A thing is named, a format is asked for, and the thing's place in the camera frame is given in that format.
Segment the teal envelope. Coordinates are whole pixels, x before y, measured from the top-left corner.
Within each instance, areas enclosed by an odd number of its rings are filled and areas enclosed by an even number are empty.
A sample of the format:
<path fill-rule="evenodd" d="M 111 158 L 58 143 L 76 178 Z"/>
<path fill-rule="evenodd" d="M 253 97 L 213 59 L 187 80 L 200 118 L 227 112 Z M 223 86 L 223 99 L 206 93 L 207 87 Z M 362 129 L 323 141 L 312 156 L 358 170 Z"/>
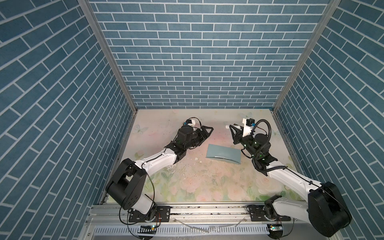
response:
<path fill-rule="evenodd" d="M 238 149 L 209 144 L 206 158 L 240 165 L 241 155 Z"/>

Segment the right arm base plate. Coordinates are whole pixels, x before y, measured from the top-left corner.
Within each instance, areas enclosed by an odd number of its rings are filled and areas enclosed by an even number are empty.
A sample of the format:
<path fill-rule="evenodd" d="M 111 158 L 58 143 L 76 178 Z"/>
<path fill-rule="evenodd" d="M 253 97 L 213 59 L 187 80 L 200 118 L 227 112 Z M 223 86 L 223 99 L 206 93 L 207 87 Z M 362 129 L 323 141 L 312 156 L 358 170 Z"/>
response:
<path fill-rule="evenodd" d="M 292 219 L 287 216 L 268 215 L 264 205 L 247 205 L 246 210 L 252 222 L 289 222 Z"/>

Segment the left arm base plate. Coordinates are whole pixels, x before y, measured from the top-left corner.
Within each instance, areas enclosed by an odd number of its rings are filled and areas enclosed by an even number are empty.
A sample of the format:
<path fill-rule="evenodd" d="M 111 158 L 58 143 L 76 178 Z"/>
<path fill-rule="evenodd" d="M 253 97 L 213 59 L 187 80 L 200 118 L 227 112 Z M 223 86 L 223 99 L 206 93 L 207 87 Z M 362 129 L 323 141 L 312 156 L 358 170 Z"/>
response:
<path fill-rule="evenodd" d="M 146 214 L 138 210 L 131 209 L 129 211 L 129 223 L 144 223 L 154 222 L 158 218 L 158 222 L 169 222 L 171 207 L 170 206 L 156 206 L 152 207 Z"/>

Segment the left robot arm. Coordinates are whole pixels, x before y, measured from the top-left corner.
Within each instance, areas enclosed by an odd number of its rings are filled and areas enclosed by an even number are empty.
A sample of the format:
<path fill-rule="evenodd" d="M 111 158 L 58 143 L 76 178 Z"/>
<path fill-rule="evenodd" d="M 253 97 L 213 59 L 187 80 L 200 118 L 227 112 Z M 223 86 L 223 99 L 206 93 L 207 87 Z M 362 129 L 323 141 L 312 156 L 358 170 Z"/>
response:
<path fill-rule="evenodd" d="M 179 162 L 185 157 L 187 150 L 201 146 L 213 130 L 207 126 L 196 128 L 183 125 L 175 139 L 159 153 L 137 161 L 123 160 L 106 185 L 107 194 L 124 210 L 133 209 L 143 215 L 152 216 L 156 203 L 154 198 L 143 194 L 146 179 L 161 169 Z"/>

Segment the white glue stick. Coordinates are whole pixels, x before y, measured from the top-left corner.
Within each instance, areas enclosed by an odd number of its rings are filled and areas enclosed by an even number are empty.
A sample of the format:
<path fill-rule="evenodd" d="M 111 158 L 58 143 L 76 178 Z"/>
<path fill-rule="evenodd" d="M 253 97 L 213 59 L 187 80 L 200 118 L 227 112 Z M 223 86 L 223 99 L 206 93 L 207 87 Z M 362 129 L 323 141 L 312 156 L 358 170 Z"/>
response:
<path fill-rule="evenodd" d="M 239 129 L 239 130 L 241 130 L 242 129 L 242 126 L 239 126 L 239 125 L 237 125 L 237 124 L 234 124 L 234 125 L 226 125 L 226 129 L 234 129 L 234 128 L 236 128 L 236 129 Z"/>

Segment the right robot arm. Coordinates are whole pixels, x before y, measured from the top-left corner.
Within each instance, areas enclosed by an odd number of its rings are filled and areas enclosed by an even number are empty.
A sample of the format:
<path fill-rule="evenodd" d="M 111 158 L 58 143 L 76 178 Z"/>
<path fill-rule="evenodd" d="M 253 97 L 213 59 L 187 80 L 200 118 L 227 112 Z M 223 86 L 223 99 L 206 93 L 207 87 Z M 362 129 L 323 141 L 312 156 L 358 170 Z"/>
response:
<path fill-rule="evenodd" d="M 256 171 L 281 182 L 296 192 L 301 201 L 289 200 L 274 195 L 264 202 L 265 218 L 270 221 L 290 217 L 311 224 L 325 237 L 332 237 L 339 230 L 350 225 L 353 217 L 338 187 L 310 179 L 283 165 L 273 157 L 269 149 L 272 128 L 267 120 L 245 123 L 243 126 L 227 125 L 235 145 L 240 144 L 247 151 Z"/>

